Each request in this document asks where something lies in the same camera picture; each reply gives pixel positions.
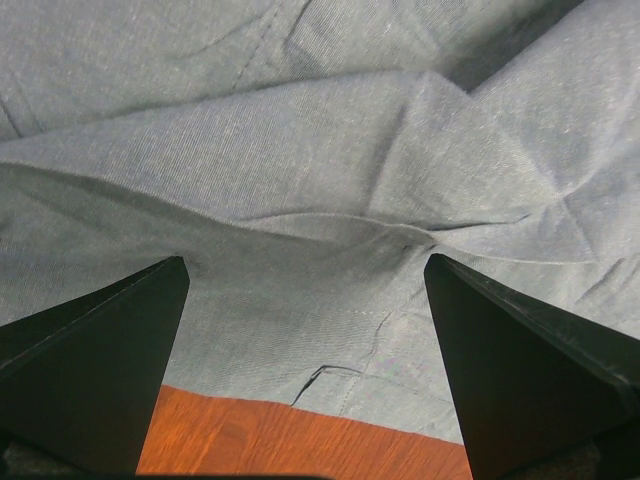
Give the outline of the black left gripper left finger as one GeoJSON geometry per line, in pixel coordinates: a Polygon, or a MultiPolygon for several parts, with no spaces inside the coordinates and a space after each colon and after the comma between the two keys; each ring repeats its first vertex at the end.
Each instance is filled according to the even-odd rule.
{"type": "Polygon", "coordinates": [[[1,328],[1,446],[76,469],[133,474],[186,302],[166,258],[1,328]]]}

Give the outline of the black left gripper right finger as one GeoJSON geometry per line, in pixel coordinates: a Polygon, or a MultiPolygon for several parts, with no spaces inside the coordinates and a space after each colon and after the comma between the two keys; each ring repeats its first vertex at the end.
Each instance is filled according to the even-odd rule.
{"type": "Polygon", "coordinates": [[[424,270],[475,475],[635,475],[639,343],[445,255],[424,270]]]}

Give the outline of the grey long sleeve shirt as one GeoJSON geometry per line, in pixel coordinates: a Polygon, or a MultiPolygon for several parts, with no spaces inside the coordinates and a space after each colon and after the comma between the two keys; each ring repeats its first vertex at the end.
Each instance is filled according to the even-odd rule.
{"type": "Polygon", "coordinates": [[[635,1],[5,1],[1,320],[171,255],[168,384],[460,441],[423,269],[639,333],[635,1]]]}

